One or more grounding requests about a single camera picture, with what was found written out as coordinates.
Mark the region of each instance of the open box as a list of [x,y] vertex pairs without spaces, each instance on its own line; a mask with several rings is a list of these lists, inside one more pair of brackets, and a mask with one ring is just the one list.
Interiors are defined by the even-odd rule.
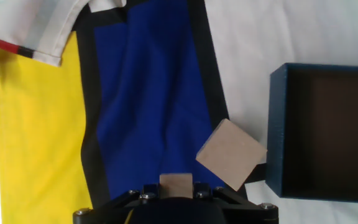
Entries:
[[287,63],[270,77],[266,183],[358,202],[358,67]]

